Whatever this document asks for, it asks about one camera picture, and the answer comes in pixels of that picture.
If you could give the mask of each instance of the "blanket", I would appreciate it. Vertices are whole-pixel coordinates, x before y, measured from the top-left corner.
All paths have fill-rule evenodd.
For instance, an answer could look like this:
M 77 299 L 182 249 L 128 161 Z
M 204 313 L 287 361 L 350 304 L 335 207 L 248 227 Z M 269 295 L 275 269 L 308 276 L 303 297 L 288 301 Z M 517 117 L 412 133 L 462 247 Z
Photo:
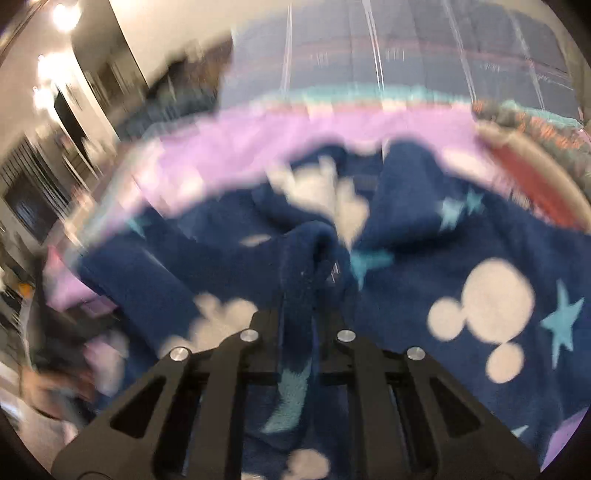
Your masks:
M 487 158 L 468 106 L 407 108 L 383 102 L 369 109 L 354 107 L 333 111 L 310 105 L 297 112 L 235 109 L 154 139 L 132 150 L 77 237 L 84 247 L 100 243 L 146 205 L 162 215 L 178 216 L 208 195 L 259 182 L 267 168 L 293 161 L 327 141 L 363 151 L 400 136 L 429 145 L 446 171 L 514 197 L 540 214 L 503 169 Z M 73 268 L 78 258 L 78 250 L 67 252 L 66 267 Z M 56 309 L 92 296 L 69 270 L 52 269 L 49 277 L 53 288 L 48 298 Z
M 181 339 L 199 349 L 211 312 L 242 328 L 281 295 L 281 383 L 249 395 L 243 469 L 340 479 L 346 402 L 315 379 L 319 308 L 382 348 L 423 347 L 542 456 L 591 395 L 589 242 L 446 175 L 414 142 L 333 144 L 177 218 L 148 208 L 79 275 L 129 319 L 126 382 Z M 295 471 L 311 450 L 321 476 Z
M 233 40 L 222 108 L 272 92 L 357 84 L 512 99 L 579 118 L 550 27 L 480 0 L 313 2 L 238 29 Z

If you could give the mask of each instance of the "light fixture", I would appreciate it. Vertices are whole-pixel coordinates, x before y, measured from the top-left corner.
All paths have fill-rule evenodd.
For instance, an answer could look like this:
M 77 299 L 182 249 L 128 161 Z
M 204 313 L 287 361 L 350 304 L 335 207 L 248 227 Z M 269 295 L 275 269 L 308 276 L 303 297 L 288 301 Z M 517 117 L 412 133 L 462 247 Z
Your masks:
M 76 4 L 72 7 L 66 7 L 59 4 L 53 11 L 53 22 L 56 24 L 58 30 L 68 33 L 76 28 L 81 15 L 80 5 Z
M 33 103 L 37 110 L 53 108 L 53 92 L 50 88 L 33 87 Z
M 67 83 L 71 76 L 67 57 L 63 53 L 39 55 L 37 75 L 41 82 L 51 80 L 58 84 Z

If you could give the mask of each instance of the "teal fabric trim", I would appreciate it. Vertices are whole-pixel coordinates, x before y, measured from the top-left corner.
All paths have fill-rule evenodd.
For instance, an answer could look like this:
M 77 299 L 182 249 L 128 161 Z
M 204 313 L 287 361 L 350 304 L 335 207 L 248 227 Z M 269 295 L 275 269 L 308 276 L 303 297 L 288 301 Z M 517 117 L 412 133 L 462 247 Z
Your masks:
M 307 102 L 307 103 L 332 103 L 351 102 L 354 100 L 394 100 L 400 102 L 440 102 L 440 103 L 466 103 L 470 99 L 464 96 L 455 96 L 448 93 L 441 93 L 435 90 L 428 90 L 423 86 L 412 87 L 404 85 L 388 85 L 383 89 L 375 85 L 348 83 L 345 85 L 330 85 L 322 87 L 311 87 L 293 92 L 274 92 L 264 95 L 254 103 L 266 102 Z M 566 118 L 555 113 L 537 108 L 528 108 L 519 105 L 514 100 L 506 100 L 502 106 L 524 111 L 530 115 L 540 117 L 558 127 L 582 128 L 581 123 L 574 118 Z

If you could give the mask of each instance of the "light blue star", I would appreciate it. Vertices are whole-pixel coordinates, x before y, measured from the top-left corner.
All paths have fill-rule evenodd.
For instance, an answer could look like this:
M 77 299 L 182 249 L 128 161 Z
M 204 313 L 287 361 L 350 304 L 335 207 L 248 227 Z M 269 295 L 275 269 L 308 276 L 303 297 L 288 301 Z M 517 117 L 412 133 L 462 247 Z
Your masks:
M 389 267 L 394 263 L 394 255 L 386 250 L 375 252 L 359 252 L 353 250 L 349 255 L 351 258 L 351 271 L 357 279 L 360 291 L 365 283 L 365 275 L 369 270 Z
M 143 239 L 146 238 L 146 236 L 144 235 L 144 227 L 148 225 L 150 225 L 150 222 L 142 218 L 130 218 L 129 220 L 127 220 L 127 226 L 129 227 L 129 229 L 133 230 Z
M 579 318 L 585 298 L 579 299 L 576 303 L 569 303 L 569 293 L 566 291 L 564 282 L 556 282 L 558 290 L 558 302 L 556 310 L 541 321 L 542 327 L 552 332 L 552 368 L 558 365 L 560 347 L 564 346 L 569 352 L 574 350 L 573 325 Z
M 283 370 L 277 385 L 281 402 L 262 428 L 263 433 L 285 432 L 295 428 L 304 408 L 311 369 L 312 361 L 309 360 L 301 373 L 294 373 L 288 368 Z
M 441 203 L 439 215 L 441 215 L 441 227 L 439 231 L 446 229 L 453 230 L 457 226 L 457 221 L 464 211 L 465 204 L 459 200 L 446 198 Z
M 477 194 L 472 189 L 468 191 L 468 195 L 466 195 L 466 209 L 468 210 L 468 215 L 471 215 L 474 212 L 479 213 L 484 210 L 484 205 L 482 204 L 483 197 L 483 193 Z
M 524 434 L 524 432 L 525 432 L 525 431 L 526 431 L 528 428 L 530 428 L 530 426 L 529 426 L 529 425 L 523 425 L 522 427 L 519 427 L 518 429 L 511 430 L 511 433 L 512 433 L 513 435 L 515 435 L 517 438 L 519 438 L 519 437 L 521 437 L 521 436 Z

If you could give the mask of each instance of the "wall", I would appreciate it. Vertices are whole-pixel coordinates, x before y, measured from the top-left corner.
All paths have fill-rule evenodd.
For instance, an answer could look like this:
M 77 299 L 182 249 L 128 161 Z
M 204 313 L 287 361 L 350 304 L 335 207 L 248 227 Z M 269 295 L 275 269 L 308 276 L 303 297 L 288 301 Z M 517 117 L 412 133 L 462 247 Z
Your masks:
M 45 163 L 56 176 L 60 185 L 64 187 L 65 191 L 71 192 L 73 188 L 78 186 L 74 175 L 66 167 L 66 163 L 62 158 L 63 153 L 61 148 L 57 145 L 52 135 L 46 138 L 40 138 L 36 146 L 41 152 Z
M 207 46 L 235 26 L 305 0 L 111 0 L 148 84 L 167 59 L 196 41 Z
M 109 61 L 124 92 L 134 89 L 134 85 L 139 83 L 138 77 L 141 73 L 127 45 L 117 51 Z
M 78 65 L 72 46 L 60 52 L 60 55 L 70 76 L 57 81 L 57 86 L 64 93 L 68 105 L 89 139 L 95 144 L 111 149 L 117 139 L 115 130 L 92 93 L 92 89 Z M 73 96 L 66 88 L 68 85 L 73 88 Z
M 84 71 L 94 72 L 124 40 L 109 0 L 80 0 L 82 16 L 72 32 L 72 46 Z

